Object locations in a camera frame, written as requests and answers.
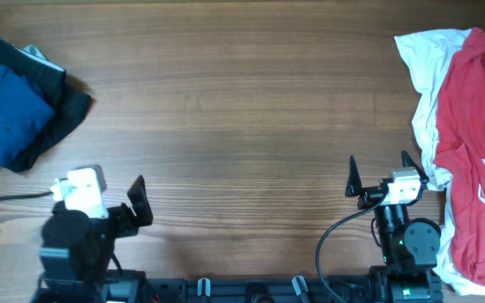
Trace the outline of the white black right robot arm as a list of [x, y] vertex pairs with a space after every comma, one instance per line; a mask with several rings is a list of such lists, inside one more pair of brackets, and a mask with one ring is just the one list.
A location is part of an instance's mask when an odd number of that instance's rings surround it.
[[377, 186], [362, 185], [354, 157], [349, 159], [345, 195], [358, 199], [359, 210], [371, 210], [371, 232], [384, 264], [369, 273], [349, 276], [338, 287], [348, 302], [437, 303], [444, 299], [437, 265], [441, 229], [426, 218], [411, 219], [408, 207], [421, 200], [429, 177], [406, 151], [402, 167], [391, 170]]

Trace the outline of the light grey garment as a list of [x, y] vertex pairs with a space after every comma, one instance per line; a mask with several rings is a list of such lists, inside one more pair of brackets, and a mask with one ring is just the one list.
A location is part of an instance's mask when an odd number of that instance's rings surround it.
[[13, 46], [13, 48], [16, 51], [19, 51], [22, 56], [27, 56], [32, 61], [38, 62], [43, 66], [47, 66], [48, 68], [56, 70], [58, 72], [65, 72], [65, 70], [62, 67], [57, 66], [52, 62], [49, 62], [48, 59], [34, 45], [27, 45], [25, 48], [21, 50], [17, 48], [15, 45]]

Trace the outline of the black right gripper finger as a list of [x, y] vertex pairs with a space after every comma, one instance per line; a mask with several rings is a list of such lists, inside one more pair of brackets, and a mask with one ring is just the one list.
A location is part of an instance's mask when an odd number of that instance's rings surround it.
[[424, 170], [422, 168], [420, 168], [415, 163], [415, 161], [410, 157], [410, 155], [408, 154], [408, 152], [406, 150], [401, 151], [401, 157], [402, 157], [402, 165], [404, 167], [413, 167], [419, 175], [420, 183], [422, 185], [427, 185], [428, 182], [429, 182], [428, 175], [424, 172]]
[[360, 179], [359, 169], [357, 167], [354, 155], [349, 158], [349, 176], [347, 179], [346, 197], [355, 197], [363, 194], [362, 182]]

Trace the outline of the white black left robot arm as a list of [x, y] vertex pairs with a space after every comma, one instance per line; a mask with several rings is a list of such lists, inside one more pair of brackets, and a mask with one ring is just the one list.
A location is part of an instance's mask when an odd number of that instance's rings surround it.
[[115, 240], [133, 237], [153, 221], [145, 181], [139, 176], [127, 192], [131, 206], [108, 208], [109, 217], [92, 219], [56, 203], [43, 225], [39, 277], [33, 302], [159, 302], [143, 271], [125, 270], [115, 256]]

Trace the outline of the blue polo shirt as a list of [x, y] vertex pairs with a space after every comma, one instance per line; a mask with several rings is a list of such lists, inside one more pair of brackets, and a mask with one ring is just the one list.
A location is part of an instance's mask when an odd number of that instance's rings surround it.
[[40, 88], [0, 65], [0, 166], [7, 166], [54, 116]]

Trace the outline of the black shorts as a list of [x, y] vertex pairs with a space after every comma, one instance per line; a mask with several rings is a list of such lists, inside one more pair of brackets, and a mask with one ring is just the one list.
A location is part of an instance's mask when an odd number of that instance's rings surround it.
[[22, 150], [6, 169], [22, 173], [34, 166], [37, 158], [72, 133], [86, 118], [91, 97], [67, 83], [67, 71], [58, 72], [22, 56], [0, 37], [0, 65], [10, 67], [38, 85], [45, 101], [54, 109], [54, 117]]

